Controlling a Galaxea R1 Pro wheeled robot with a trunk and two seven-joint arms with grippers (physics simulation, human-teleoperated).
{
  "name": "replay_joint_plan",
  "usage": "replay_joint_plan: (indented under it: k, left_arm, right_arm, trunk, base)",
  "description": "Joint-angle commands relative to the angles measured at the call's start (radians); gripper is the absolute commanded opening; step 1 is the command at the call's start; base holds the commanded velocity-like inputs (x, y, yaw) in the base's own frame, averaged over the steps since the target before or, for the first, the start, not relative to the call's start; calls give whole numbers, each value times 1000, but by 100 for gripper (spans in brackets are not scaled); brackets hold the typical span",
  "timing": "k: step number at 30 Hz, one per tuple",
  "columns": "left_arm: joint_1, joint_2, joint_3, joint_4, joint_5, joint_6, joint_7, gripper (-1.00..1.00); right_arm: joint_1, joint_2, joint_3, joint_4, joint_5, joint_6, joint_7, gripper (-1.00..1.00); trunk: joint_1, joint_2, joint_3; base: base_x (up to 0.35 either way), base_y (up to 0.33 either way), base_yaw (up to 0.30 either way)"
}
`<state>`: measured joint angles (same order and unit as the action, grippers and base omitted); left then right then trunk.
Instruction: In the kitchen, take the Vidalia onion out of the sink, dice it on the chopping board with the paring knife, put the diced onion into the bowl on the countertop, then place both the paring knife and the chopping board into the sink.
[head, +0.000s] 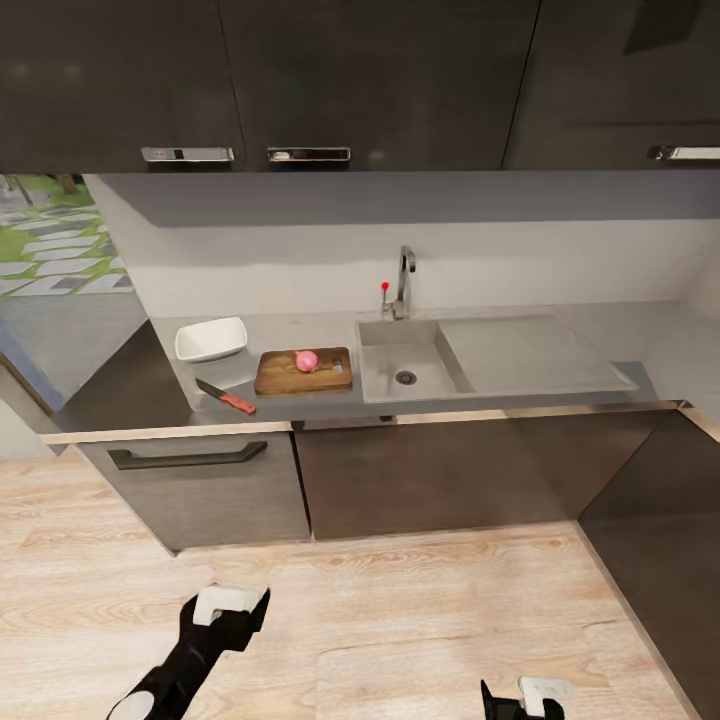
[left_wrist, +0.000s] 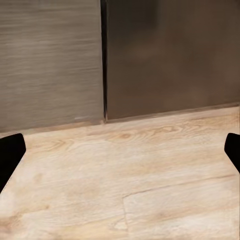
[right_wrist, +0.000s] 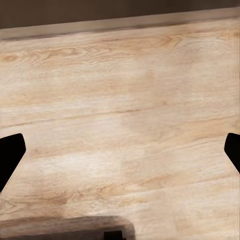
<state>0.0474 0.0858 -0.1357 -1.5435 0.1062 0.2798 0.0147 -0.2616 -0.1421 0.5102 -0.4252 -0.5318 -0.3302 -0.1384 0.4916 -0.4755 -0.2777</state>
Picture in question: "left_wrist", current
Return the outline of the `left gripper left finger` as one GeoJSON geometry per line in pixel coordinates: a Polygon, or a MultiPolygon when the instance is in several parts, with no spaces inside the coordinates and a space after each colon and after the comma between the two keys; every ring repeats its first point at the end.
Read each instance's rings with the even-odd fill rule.
{"type": "Polygon", "coordinates": [[[0,138],[0,193],[26,152],[21,133],[0,138]]]}

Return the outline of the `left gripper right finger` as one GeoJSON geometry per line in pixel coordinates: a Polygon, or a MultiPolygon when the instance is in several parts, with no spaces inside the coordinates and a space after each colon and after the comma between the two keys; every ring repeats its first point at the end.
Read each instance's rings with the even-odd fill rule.
{"type": "Polygon", "coordinates": [[[224,151],[240,172],[240,135],[235,133],[229,133],[227,135],[224,151]]]}

